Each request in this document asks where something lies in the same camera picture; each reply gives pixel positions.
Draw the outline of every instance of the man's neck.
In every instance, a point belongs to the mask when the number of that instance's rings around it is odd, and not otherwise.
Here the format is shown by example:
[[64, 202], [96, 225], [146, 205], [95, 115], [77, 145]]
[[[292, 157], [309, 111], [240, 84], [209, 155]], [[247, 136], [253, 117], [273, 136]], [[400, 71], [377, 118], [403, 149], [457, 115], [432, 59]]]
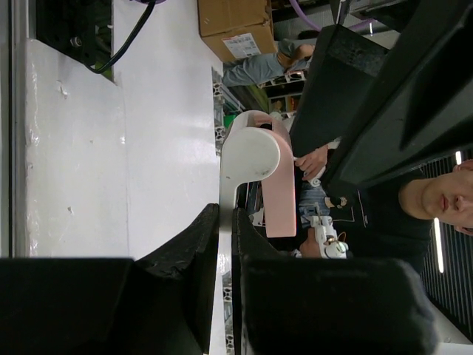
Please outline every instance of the man's neck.
[[429, 182], [430, 179], [413, 180], [399, 192], [399, 203], [403, 211], [418, 220], [432, 219], [422, 207], [422, 193]]

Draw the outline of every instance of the man's lips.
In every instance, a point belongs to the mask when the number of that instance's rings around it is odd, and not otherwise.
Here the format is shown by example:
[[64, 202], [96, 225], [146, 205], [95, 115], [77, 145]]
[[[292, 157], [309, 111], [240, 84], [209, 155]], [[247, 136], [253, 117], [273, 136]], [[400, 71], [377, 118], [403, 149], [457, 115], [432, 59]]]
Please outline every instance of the man's lips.
[[447, 209], [449, 209], [449, 205], [450, 205], [449, 200], [444, 195], [442, 195], [442, 199], [440, 201], [440, 204], [441, 204], [443, 212], [445, 212]]

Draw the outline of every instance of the cardboard box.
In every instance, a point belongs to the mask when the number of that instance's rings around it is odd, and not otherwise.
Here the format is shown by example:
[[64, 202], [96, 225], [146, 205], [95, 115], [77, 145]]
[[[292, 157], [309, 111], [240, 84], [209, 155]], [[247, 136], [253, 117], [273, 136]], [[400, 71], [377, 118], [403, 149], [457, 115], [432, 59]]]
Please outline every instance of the cardboard box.
[[270, 0], [198, 0], [200, 36], [221, 61], [277, 51]]

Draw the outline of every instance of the man's ear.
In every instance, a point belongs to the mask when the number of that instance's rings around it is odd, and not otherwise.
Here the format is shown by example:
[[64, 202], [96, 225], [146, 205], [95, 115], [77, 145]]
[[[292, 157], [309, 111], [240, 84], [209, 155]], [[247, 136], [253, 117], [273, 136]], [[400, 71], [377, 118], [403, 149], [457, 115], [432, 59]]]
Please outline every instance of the man's ear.
[[470, 228], [455, 226], [455, 231], [458, 231], [460, 233], [464, 233], [466, 235], [473, 235], [473, 231]]
[[453, 168], [453, 172], [459, 172], [462, 170], [472, 170], [473, 171], [473, 159], [468, 159], [462, 162], [460, 165], [456, 165], [455, 168]]

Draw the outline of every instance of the white mechanical device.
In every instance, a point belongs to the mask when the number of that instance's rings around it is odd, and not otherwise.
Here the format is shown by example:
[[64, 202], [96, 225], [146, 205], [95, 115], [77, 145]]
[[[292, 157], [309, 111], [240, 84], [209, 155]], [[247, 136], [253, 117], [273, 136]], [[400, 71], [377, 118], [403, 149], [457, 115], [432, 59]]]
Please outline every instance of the white mechanical device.
[[316, 241], [324, 259], [347, 259], [348, 245], [338, 240], [332, 217], [311, 216], [310, 226], [316, 230]]

